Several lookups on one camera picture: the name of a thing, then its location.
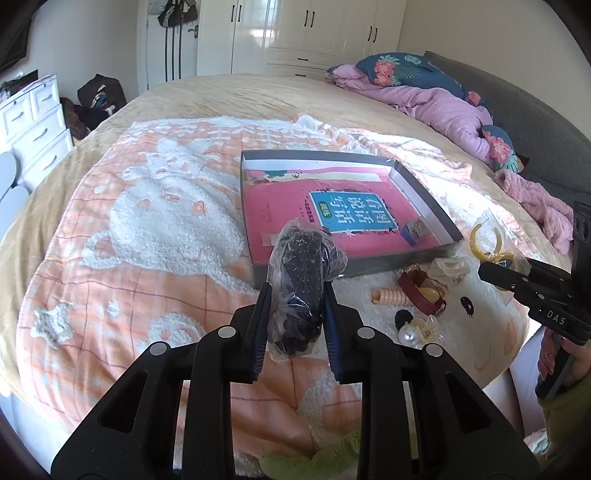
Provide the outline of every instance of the pink book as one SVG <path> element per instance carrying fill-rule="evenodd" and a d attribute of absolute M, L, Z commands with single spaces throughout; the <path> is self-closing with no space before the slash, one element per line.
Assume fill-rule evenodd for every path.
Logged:
<path fill-rule="evenodd" d="M 277 234 L 294 218 L 330 233 L 350 260 L 442 245 L 391 170 L 245 170 L 242 195 L 252 262 L 268 262 Z"/>

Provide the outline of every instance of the pink blanket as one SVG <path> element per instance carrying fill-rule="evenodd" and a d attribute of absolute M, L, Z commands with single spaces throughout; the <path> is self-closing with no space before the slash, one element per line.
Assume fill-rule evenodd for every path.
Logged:
<path fill-rule="evenodd" d="M 445 135 L 465 152 L 490 163 L 490 145 L 480 137 L 482 125 L 492 125 L 483 106 L 474 107 L 447 90 L 417 87 L 380 87 L 354 65 L 341 65 L 329 76 L 337 86 L 391 105 Z"/>
<path fill-rule="evenodd" d="M 542 232 L 558 253 L 566 255 L 573 239 L 573 209 L 552 197 L 539 183 L 526 180 L 512 171 L 497 171 L 495 181 L 540 224 Z"/>

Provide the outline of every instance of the bag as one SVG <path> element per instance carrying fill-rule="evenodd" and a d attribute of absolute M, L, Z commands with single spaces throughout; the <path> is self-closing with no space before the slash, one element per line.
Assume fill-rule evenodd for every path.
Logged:
<path fill-rule="evenodd" d="M 119 80 L 98 73 L 78 90 L 78 100 L 82 106 L 103 110 L 109 116 L 127 105 Z"/>
<path fill-rule="evenodd" d="M 197 5 L 195 2 L 189 7 L 186 12 L 184 9 L 184 0 L 168 0 L 164 12 L 158 16 L 158 22 L 163 27 L 176 27 L 184 23 L 189 23 L 197 20 L 199 16 L 197 12 Z"/>

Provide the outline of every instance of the green fabric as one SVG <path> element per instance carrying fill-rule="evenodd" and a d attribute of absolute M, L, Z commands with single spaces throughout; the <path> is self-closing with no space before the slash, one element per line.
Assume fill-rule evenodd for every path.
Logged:
<path fill-rule="evenodd" d="M 541 468 L 548 466 L 571 439 L 591 407 L 591 374 L 575 387 L 550 401 L 540 400 L 548 434 L 548 448 L 536 455 Z M 353 467 L 359 456 L 360 432 L 355 430 L 311 459 L 272 453 L 259 461 L 272 480 L 326 480 Z"/>
<path fill-rule="evenodd" d="M 562 395 L 539 403 L 548 432 L 548 449 L 537 458 L 545 467 L 566 446 L 591 408 L 591 374 Z"/>
<path fill-rule="evenodd" d="M 311 459 L 270 453 L 259 460 L 263 473 L 273 480 L 326 480 L 355 465 L 359 456 L 358 430 L 328 445 Z"/>

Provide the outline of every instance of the beige bedsheet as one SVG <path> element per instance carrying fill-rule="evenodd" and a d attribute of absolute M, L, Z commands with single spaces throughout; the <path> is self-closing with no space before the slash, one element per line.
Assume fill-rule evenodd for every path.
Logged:
<path fill-rule="evenodd" d="M 0 245 L 0 378 L 26 400 L 15 351 L 25 290 L 78 182 L 133 122 L 219 115 L 291 120 L 300 113 L 337 127 L 418 138 L 441 149 L 449 160 L 471 164 L 472 179 L 513 214 L 540 258 L 570 268 L 570 261 L 556 252 L 521 206 L 493 182 L 487 166 L 430 127 L 387 105 L 316 80 L 244 75 L 179 80 L 135 99 L 83 140 L 37 188 L 7 233 Z"/>

